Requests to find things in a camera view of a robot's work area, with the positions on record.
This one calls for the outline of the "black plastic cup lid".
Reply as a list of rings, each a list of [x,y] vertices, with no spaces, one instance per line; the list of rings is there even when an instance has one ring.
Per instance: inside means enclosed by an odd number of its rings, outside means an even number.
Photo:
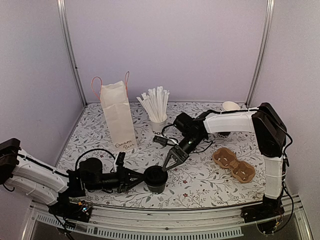
[[[145,183],[152,187],[165,185],[168,180],[168,173],[163,171],[162,167],[158,165],[148,167],[143,175]]]

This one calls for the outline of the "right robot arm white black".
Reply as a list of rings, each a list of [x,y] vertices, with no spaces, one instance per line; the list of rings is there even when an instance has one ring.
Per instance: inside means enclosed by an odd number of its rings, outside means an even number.
[[[265,191],[267,198],[259,206],[262,218],[269,218],[278,210],[275,201],[283,194],[286,167],[289,160],[287,148],[293,143],[287,128],[273,107],[264,102],[256,108],[215,111],[207,110],[197,117],[179,114],[173,125],[183,139],[169,150],[162,170],[164,172],[183,164],[198,144],[210,134],[222,132],[246,132],[255,134],[257,146],[265,161]]]

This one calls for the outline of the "black paper coffee cup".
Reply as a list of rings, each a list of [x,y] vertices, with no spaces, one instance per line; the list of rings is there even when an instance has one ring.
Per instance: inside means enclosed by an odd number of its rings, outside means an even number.
[[[163,183],[163,184],[158,184],[158,185],[151,185],[151,184],[148,184],[147,185],[149,191],[153,194],[161,194],[164,192],[165,188],[166,188],[166,184]]]

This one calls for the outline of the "stack of paper cups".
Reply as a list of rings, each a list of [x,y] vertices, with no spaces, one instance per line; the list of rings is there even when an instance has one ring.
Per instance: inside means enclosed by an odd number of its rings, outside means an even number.
[[[240,106],[235,102],[225,101],[222,103],[222,110],[224,112],[236,111],[240,109],[241,109]],[[217,135],[221,138],[227,138],[230,135],[230,132],[219,132]]]

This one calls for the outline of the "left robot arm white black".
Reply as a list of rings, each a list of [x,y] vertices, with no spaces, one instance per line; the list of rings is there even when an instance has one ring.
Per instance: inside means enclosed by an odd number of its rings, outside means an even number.
[[[21,189],[27,196],[53,206],[63,216],[74,213],[70,198],[86,196],[87,191],[126,192],[144,181],[144,175],[124,166],[125,153],[114,157],[113,171],[103,173],[102,161],[79,158],[74,170],[61,170],[33,158],[11,138],[0,144],[0,183]]]

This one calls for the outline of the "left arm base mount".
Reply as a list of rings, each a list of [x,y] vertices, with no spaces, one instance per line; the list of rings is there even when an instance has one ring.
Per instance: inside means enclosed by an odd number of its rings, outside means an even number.
[[[92,204],[84,200],[71,202],[69,196],[59,193],[57,202],[47,205],[49,213],[64,219],[88,223],[92,215]]]

